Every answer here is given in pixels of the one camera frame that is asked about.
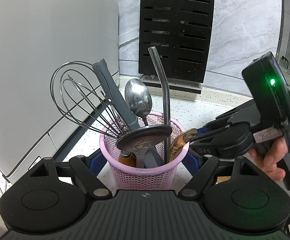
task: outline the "pink mesh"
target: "pink mesh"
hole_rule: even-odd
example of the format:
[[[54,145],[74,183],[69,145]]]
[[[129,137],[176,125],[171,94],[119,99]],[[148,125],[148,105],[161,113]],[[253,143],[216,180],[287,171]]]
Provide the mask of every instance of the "pink mesh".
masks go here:
[[[147,116],[148,124],[163,124],[164,120],[162,113],[152,111]],[[144,126],[144,122],[139,119],[140,126]],[[171,141],[176,138],[181,132],[184,131],[184,127],[171,118],[171,126],[173,132],[171,134]],[[173,182],[175,172],[178,164],[185,157],[188,146],[183,147],[176,155],[173,161],[170,163],[152,169],[139,169],[126,166],[117,161],[120,150],[115,147],[116,139],[109,136],[100,136],[100,148],[104,157],[108,160],[110,168],[112,170],[114,181],[117,189],[127,190],[168,190]],[[164,142],[161,142],[156,146],[157,152],[164,159]]]

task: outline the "triangular cutout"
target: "triangular cutout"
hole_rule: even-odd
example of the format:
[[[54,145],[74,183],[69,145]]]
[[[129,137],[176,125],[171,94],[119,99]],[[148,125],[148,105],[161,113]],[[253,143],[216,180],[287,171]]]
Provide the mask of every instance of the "triangular cutout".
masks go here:
[[[42,163],[37,169],[36,171],[34,171],[31,174],[31,177],[44,177],[44,176],[48,176],[48,166],[47,163]]]
[[[249,176],[259,176],[259,173],[255,171],[248,163],[242,162],[240,168],[241,175],[249,175]]]

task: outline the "ribbed black surface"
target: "ribbed black surface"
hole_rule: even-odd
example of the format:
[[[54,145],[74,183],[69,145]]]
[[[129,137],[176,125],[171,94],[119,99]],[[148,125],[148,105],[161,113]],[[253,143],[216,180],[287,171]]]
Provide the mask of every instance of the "ribbed black surface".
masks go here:
[[[139,73],[157,76],[156,46],[168,78],[203,82],[213,14],[214,0],[141,0]]]
[[[173,191],[119,191],[110,200],[96,201],[75,225],[48,235],[9,231],[2,240],[287,240],[277,231],[242,236],[225,231],[205,216],[196,202],[183,201]]]

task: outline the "white appliance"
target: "white appliance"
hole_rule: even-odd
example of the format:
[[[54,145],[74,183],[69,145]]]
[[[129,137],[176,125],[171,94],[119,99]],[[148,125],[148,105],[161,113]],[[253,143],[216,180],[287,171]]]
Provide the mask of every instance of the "white appliance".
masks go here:
[[[0,170],[10,182],[78,127],[51,99],[53,72],[102,58],[118,85],[117,0],[0,0]]]

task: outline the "human hand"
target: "human hand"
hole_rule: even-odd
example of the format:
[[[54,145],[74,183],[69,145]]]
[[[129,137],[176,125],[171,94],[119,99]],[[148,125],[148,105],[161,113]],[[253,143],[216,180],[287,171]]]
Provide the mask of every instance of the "human hand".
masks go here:
[[[285,139],[278,138],[272,144],[265,157],[259,155],[255,149],[251,149],[248,153],[255,160],[256,166],[266,173],[274,181],[283,181],[286,172],[277,168],[277,162],[280,161],[288,152]]]

